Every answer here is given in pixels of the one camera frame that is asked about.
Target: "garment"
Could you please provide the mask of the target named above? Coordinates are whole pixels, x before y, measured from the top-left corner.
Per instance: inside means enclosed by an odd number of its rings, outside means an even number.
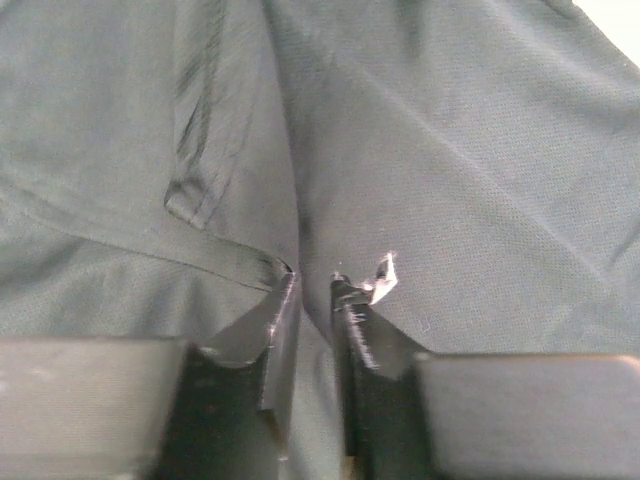
[[[640,76],[570,1],[0,5],[0,333],[197,340],[299,269],[301,479],[335,270],[398,252],[435,351],[640,353]]]

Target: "cloth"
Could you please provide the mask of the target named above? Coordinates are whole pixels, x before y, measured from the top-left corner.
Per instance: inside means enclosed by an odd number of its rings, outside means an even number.
[[[219,331],[303,275],[288,476],[335,479],[335,270],[440,352],[640,353],[640,75],[566,0],[0,3],[0,333]]]

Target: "gray fabric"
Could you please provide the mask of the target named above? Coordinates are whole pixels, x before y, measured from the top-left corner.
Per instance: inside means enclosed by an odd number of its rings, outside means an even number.
[[[640,75],[571,2],[262,6],[0,3],[0,333],[197,339],[299,265],[289,477],[330,480],[336,269],[397,251],[437,351],[640,353]]]

